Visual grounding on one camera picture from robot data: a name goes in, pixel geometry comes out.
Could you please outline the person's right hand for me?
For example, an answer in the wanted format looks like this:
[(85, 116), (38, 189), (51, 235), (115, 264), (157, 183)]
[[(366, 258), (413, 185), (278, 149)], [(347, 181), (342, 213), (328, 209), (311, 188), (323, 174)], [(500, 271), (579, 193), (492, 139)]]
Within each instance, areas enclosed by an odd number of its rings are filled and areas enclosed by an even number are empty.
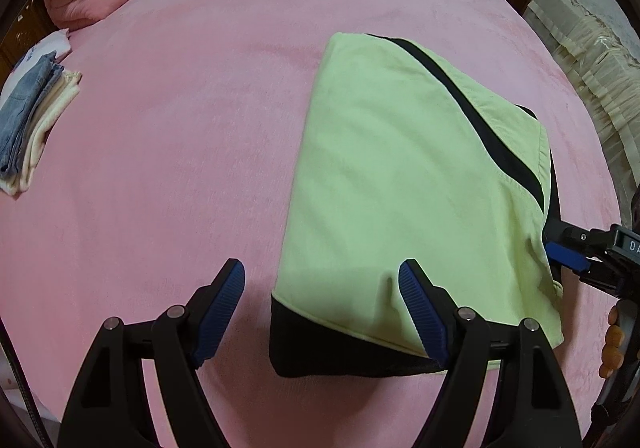
[(605, 333), (604, 345), (601, 352), (601, 364), (599, 376), (608, 379), (623, 364), (624, 354), (622, 345), (625, 339), (624, 331), (618, 326), (617, 307), (611, 308), (608, 313), (608, 330)]

